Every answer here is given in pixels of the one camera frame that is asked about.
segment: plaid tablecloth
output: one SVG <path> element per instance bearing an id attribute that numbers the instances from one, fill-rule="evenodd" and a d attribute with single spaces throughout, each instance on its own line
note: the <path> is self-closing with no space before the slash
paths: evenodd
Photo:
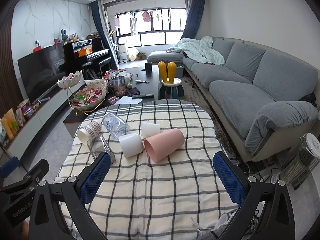
<path id="1" fill-rule="evenodd" d="M 140 133 L 141 122 L 151 122 L 162 130 L 178 128 L 185 136 L 180 149 L 154 163 L 145 151 L 126 159 L 119 142 L 103 127 L 116 162 L 86 208 L 108 239 L 196 239 L 199 227 L 212 227 L 222 213 L 237 208 L 212 168 L 221 146 L 210 116 L 199 106 L 172 99 L 110 106 L 90 115 L 80 127 L 92 120 L 102 122 L 106 112 L 127 121 L 133 133 Z M 92 162 L 88 147 L 75 137 L 55 183 L 77 176 Z M 65 203 L 61 208 L 76 234 Z"/>

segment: black coffee table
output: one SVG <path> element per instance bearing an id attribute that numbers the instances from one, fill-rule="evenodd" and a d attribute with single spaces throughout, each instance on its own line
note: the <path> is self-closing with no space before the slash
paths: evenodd
<path id="1" fill-rule="evenodd" d="M 146 73 L 146 71 L 142 71 L 145 67 L 133 67 L 124 69 L 130 74 L 134 74 L 131 78 L 130 83 L 133 87 L 137 87 L 140 91 L 140 94 L 154 94 L 154 98 L 142 98 L 142 103 L 147 103 L 151 101 L 155 101 L 159 99 L 159 68 L 157 65 L 152 66 L 152 72 Z M 146 81 L 149 80 L 150 83 L 136 83 L 136 80 Z M 102 109 L 104 107 L 110 106 L 108 99 L 113 97 L 114 94 L 111 92 L 107 94 L 106 100 L 99 106 L 96 111 Z M 80 116 L 76 116 L 76 111 L 72 111 L 66 119 L 63 121 L 64 125 L 66 126 L 67 130 L 69 131 L 70 135 L 73 137 L 78 129 L 79 125 L 87 118 L 87 115 L 81 114 Z"/>

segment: blue curtain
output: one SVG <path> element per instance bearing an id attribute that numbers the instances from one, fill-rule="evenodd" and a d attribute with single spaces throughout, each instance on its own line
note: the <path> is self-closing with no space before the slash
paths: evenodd
<path id="1" fill-rule="evenodd" d="M 94 1 L 94 2 L 90 3 L 90 7 L 91 7 L 91 11 L 92 11 L 92 18 L 93 18 L 94 24 L 95 24 L 95 26 L 97 28 L 97 31 L 98 31 L 98 33 L 100 35 L 100 39 L 101 39 L 101 42 L 103 44 L 103 47 L 105 49 L 109 49 L 109 54 L 111 56 L 111 68 L 116 70 L 117 66 L 116 66 L 116 63 L 115 63 L 115 59 L 114 59 L 114 57 L 113 57 L 113 55 L 111 53 L 111 50 L 110 50 L 112 48 L 110 48 L 110 46 L 108 44 L 108 41 L 107 41 L 107 38 L 106 38 L 106 36 L 104 35 L 104 32 L 103 32 L 98 1 Z"/>
<path id="2" fill-rule="evenodd" d="M 202 19 L 205 0 L 192 0 L 188 8 L 186 27 L 181 38 L 194 39 Z"/>

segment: remote control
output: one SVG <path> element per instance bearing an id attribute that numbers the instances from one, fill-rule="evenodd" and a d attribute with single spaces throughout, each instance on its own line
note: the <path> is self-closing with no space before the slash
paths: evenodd
<path id="1" fill-rule="evenodd" d="M 149 97 L 154 97 L 155 94 L 144 94 L 144 95 L 134 95 L 132 98 L 149 98 Z"/>

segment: white stool seat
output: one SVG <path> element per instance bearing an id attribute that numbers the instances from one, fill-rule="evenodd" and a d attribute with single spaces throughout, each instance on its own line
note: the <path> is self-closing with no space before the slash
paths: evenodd
<path id="1" fill-rule="evenodd" d="M 174 78 L 173 84 L 169 84 L 169 83 L 164 83 L 163 79 L 161 80 L 161 84 L 165 87 L 178 87 L 179 85 L 181 85 L 182 81 L 180 78 Z"/>

